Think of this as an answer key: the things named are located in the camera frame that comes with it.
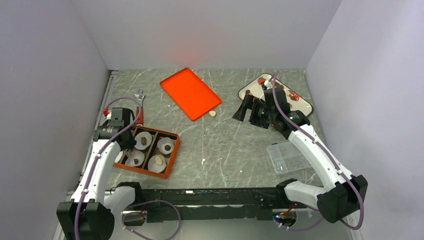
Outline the white strawberry tray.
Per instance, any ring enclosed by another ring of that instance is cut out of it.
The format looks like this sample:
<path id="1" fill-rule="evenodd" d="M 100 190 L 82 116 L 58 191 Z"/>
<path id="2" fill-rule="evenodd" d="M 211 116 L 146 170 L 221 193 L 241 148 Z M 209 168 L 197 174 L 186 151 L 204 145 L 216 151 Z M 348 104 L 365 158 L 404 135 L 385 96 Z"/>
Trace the white strawberry tray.
<path id="1" fill-rule="evenodd" d="M 249 82 L 243 88 L 241 88 L 237 93 L 238 97 L 243 100 L 245 94 L 248 93 L 250 95 L 253 95 L 254 97 L 260 98 L 265 101 L 266 99 L 264 96 L 264 91 L 261 87 L 261 83 L 263 81 L 271 82 L 271 77 L 272 75 L 269 73 L 262 73 L 260 76 Z M 289 103 L 289 107 L 292 111 L 299 110 L 306 117 L 309 117 L 313 113 L 314 109 L 311 103 L 309 103 L 306 99 L 298 95 L 296 92 L 294 92 L 292 89 L 290 89 L 278 79 L 275 80 L 275 87 L 284 90 L 286 100 Z"/>

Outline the orange chocolate box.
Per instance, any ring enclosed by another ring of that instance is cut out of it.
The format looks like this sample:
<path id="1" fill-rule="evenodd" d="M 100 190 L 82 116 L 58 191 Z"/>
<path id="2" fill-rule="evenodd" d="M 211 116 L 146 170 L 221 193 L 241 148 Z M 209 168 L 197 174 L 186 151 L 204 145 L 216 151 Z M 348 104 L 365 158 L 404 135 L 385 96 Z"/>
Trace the orange chocolate box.
<path id="1" fill-rule="evenodd" d="M 136 126 L 131 131 L 136 143 L 130 149 L 131 156 L 119 153 L 114 167 L 167 179 L 171 173 L 180 146 L 176 133 Z"/>

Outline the orange box lid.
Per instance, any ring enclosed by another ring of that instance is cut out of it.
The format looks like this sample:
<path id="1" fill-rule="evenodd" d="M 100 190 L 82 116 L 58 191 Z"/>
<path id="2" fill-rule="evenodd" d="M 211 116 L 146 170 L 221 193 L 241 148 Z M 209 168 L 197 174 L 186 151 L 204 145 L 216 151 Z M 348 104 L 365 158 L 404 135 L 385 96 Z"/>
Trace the orange box lid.
<path id="1" fill-rule="evenodd" d="M 222 103 L 221 98 L 188 67 L 165 78 L 159 85 L 192 122 Z"/>

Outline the oval white chocolate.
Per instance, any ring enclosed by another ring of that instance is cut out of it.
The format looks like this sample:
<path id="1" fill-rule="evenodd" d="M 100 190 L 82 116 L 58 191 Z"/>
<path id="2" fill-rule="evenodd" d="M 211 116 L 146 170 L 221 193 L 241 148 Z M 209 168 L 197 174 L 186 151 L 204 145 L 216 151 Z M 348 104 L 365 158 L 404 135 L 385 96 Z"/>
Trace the oval white chocolate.
<path id="1" fill-rule="evenodd" d="M 160 156 L 156 156 L 156 157 L 154 158 L 154 161 L 155 161 L 155 163 L 156 163 L 158 166 L 161 166 L 161 165 L 163 164 L 163 160 L 162 160 L 162 158 L 161 158 Z"/>

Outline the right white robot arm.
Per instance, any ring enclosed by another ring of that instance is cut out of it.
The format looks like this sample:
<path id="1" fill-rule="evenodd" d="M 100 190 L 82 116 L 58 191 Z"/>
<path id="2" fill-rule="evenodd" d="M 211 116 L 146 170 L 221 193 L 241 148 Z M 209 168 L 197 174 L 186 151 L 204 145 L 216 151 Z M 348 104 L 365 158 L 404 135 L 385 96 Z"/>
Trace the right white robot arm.
<path id="1" fill-rule="evenodd" d="M 292 143 L 306 158 L 322 182 L 321 187 L 301 183 L 292 178 L 278 185 L 276 203 L 287 208 L 293 202 L 317 209 L 329 223 L 342 221 L 359 211 L 354 229 L 359 229 L 364 219 L 364 201 L 368 182 L 363 175 L 354 175 L 329 151 L 316 134 L 309 119 L 300 110 L 292 110 L 286 93 L 281 88 L 265 90 L 264 99 L 245 94 L 233 119 L 243 121 L 247 110 L 249 122 L 257 127 L 273 127 Z"/>

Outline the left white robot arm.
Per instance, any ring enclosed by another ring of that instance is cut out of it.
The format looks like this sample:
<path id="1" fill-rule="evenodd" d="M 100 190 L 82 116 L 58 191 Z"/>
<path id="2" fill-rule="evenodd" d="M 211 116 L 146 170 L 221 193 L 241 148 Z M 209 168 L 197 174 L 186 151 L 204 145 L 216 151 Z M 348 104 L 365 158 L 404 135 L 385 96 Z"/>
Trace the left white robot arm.
<path id="1" fill-rule="evenodd" d="M 121 151 L 136 144 L 132 128 L 142 115 L 129 108 L 114 107 L 111 118 L 93 134 L 92 150 L 85 172 L 70 200 L 59 203 L 56 215 L 67 240 L 109 240 L 122 211 L 139 209 L 144 196 L 138 183 L 118 186 L 105 199 L 106 185 L 113 164 Z"/>

